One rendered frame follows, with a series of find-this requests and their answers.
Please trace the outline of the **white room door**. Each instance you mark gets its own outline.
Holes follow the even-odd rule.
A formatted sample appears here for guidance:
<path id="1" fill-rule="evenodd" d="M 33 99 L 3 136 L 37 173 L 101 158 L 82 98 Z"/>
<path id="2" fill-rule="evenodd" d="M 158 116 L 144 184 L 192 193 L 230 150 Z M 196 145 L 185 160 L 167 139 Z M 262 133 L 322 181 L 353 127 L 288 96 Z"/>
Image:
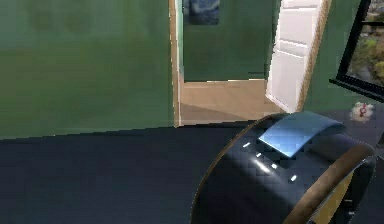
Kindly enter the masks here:
<path id="1" fill-rule="evenodd" d="M 332 0 L 281 0 L 266 97 L 288 113 L 303 109 Z"/>

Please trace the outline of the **white and red small object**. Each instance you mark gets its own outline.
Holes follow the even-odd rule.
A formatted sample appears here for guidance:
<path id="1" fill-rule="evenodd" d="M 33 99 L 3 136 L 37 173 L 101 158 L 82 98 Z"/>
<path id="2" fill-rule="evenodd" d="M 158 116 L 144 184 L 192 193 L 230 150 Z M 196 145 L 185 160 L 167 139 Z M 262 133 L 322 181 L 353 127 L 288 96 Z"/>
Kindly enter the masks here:
<path id="1" fill-rule="evenodd" d="M 373 115 L 372 104 L 356 102 L 350 112 L 350 119 L 359 122 L 368 122 Z"/>

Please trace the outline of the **black framed window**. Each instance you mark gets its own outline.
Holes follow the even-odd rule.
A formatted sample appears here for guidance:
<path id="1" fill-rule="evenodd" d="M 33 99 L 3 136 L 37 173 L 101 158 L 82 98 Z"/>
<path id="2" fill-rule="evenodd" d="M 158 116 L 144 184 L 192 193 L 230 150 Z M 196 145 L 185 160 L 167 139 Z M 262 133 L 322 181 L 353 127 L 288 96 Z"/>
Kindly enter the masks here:
<path id="1" fill-rule="evenodd" d="M 330 83 L 384 103 L 384 0 L 361 0 Z"/>

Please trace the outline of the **blue framed wall picture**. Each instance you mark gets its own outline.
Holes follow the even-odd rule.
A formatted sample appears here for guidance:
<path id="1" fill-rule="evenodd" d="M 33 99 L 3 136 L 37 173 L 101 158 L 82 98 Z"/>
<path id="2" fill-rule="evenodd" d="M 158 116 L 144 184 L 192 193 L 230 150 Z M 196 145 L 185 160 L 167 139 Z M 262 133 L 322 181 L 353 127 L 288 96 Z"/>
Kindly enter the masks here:
<path id="1" fill-rule="evenodd" d="M 193 25 L 217 25 L 220 0 L 190 0 L 190 19 Z"/>

